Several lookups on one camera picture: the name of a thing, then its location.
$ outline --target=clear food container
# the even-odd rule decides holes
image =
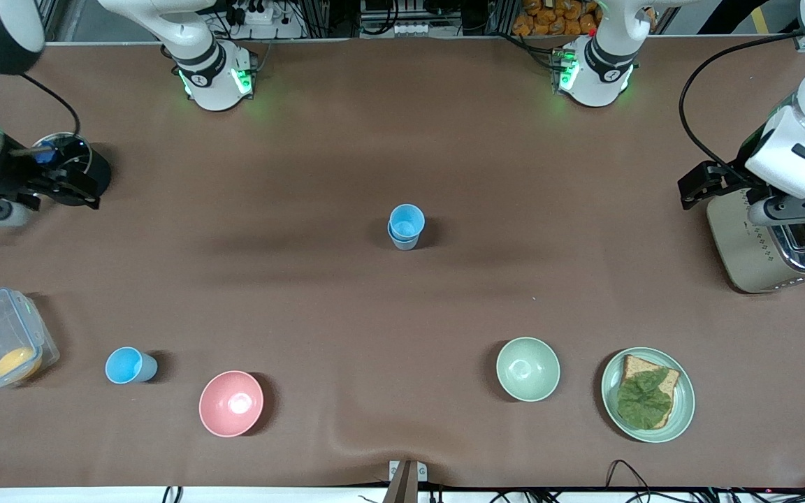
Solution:
[[[0,388],[28,378],[58,357],[33,300],[0,289]]]

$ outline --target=green plate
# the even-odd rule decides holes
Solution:
[[[627,424],[620,417],[620,414],[617,414],[617,389],[620,388],[620,380],[623,378],[623,361],[626,359],[627,354],[632,354],[632,356],[639,357],[642,360],[657,363],[670,369],[679,370],[681,374],[676,382],[673,394],[673,411],[670,414],[667,425],[660,430],[640,430]],[[642,442],[655,444],[670,442],[670,440],[675,439],[675,437],[683,434],[684,430],[688,429],[688,425],[691,424],[691,419],[694,417],[694,388],[691,386],[691,379],[688,379],[688,373],[669,354],[650,347],[624,349],[611,358],[607,366],[604,367],[604,374],[601,376],[601,399],[604,401],[604,408],[607,409],[607,413],[614,420],[614,423],[627,435]]]

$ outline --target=blue cup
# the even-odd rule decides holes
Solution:
[[[387,223],[387,233],[390,235],[390,240],[393,241],[393,244],[396,248],[402,249],[403,251],[407,251],[407,249],[415,248],[415,245],[418,244],[418,236],[415,236],[413,239],[409,239],[408,241],[400,241],[393,236],[393,230],[390,229],[390,223]]]
[[[399,249],[412,249],[424,230],[424,213],[413,204],[400,204],[390,212],[387,233]]]
[[[145,382],[157,373],[157,360],[134,347],[121,347],[105,363],[105,375],[114,384]]]

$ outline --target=toast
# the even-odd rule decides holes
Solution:
[[[657,363],[651,363],[648,360],[642,360],[639,357],[632,356],[632,354],[627,354],[626,359],[623,361],[623,379],[621,379],[620,382],[622,383],[624,380],[635,376],[639,372],[648,372],[648,370],[657,370],[662,368],[664,367],[658,365]],[[679,370],[670,369],[670,372],[667,373],[667,378],[665,378],[664,382],[661,382],[660,386],[658,386],[659,391],[667,394],[667,397],[669,397],[670,400],[674,399],[676,382],[679,380],[679,376]],[[664,415],[664,419],[660,420],[660,423],[655,424],[652,430],[660,430],[662,427],[666,426],[672,411],[673,407],[670,407],[670,410]]]

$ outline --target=pink bowl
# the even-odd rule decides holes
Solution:
[[[263,389],[252,375],[240,370],[228,370],[211,379],[198,404],[204,428],[218,437],[246,432],[262,411]]]

